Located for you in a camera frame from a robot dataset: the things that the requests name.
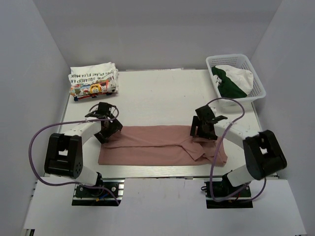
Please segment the pink t shirt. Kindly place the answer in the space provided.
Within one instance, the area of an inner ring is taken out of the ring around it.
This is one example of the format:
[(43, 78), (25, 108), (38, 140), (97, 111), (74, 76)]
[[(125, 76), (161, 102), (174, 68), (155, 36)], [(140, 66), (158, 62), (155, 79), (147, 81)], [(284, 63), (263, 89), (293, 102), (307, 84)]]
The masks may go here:
[(198, 166), (227, 163), (224, 147), (190, 136), (190, 126), (125, 126), (101, 145), (99, 165)]

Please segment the white printed t shirt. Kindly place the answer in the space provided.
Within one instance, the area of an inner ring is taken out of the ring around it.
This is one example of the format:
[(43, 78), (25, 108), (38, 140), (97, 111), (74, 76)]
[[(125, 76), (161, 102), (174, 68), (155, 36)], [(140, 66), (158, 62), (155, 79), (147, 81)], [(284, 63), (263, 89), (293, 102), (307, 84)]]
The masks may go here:
[(75, 101), (118, 92), (118, 69), (112, 62), (71, 67), (69, 94)]

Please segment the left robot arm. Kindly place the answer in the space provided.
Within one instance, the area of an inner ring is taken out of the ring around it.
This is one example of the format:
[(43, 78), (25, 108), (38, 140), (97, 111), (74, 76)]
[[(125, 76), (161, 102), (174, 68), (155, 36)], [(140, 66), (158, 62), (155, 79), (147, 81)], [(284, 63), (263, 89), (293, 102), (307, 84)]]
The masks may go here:
[(104, 144), (121, 131), (116, 106), (100, 102), (85, 115), (86, 120), (64, 133), (53, 133), (48, 142), (44, 170), (46, 173), (66, 177), (87, 186), (99, 186), (100, 174), (83, 162), (83, 145), (92, 137)]

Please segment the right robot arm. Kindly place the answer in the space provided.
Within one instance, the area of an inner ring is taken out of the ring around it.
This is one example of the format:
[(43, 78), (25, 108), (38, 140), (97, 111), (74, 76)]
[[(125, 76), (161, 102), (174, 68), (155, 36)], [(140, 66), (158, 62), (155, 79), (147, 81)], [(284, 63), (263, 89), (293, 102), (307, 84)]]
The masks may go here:
[(216, 116), (208, 106), (196, 109), (190, 130), (194, 138), (215, 141), (215, 158), (223, 140), (242, 148), (245, 164), (222, 176), (221, 181), (209, 181), (207, 194), (212, 199), (235, 197), (253, 180), (262, 180), (287, 167), (287, 160), (275, 134), (270, 130), (253, 131), (229, 122), (225, 116)]

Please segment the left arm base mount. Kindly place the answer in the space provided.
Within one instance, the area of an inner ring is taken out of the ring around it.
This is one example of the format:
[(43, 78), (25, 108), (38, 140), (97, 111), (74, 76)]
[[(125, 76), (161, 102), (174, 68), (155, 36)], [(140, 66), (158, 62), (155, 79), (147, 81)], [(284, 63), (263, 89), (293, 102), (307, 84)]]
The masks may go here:
[[(120, 203), (124, 191), (124, 179), (103, 180), (103, 187), (109, 189)], [(72, 198), (73, 206), (87, 207), (117, 207), (118, 204), (112, 195), (103, 189), (89, 189), (76, 185)]]

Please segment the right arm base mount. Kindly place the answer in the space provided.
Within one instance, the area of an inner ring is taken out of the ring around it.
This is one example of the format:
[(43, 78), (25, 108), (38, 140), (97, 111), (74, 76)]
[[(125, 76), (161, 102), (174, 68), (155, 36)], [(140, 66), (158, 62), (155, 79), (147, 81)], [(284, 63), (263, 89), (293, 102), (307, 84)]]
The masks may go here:
[[(215, 198), (219, 200), (223, 199), (224, 197), (230, 195), (231, 193), (235, 192), (241, 186), (233, 187), (228, 186), (228, 184), (221, 181), (213, 181), (213, 195)], [(245, 189), (234, 194), (227, 200), (216, 202), (211, 197), (210, 192), (210, 182), (204, 182), (204, 185), (201, 187), (201, 192), (203, 192), (206, 196), (206, 207), (207, 209), (241, 209), (241, 208), (253, 208), (253, 204), (251, 201), (252, 193), (249, 186), (246, 186)]]

